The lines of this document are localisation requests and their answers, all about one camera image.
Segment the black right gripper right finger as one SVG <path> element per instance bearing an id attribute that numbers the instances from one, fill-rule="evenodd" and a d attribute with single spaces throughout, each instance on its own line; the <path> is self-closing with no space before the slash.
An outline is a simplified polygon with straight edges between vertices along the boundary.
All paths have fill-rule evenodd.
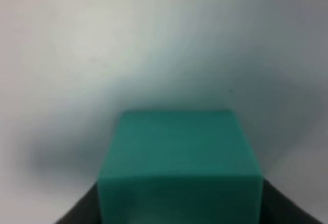
<path id="1" fill-rule="evenodd" d="M 322 224 L 294 204 L 268 180 L 263 182 L 260 224 Z"/>

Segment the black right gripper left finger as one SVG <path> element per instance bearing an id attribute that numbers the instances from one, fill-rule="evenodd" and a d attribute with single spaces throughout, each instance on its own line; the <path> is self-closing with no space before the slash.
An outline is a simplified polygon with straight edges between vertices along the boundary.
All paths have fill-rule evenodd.
<path id="1" fill-rule="evenodd" d="M 100 206 L 97 184 L 57 222 L 57 224 L 100 224 Z"/>

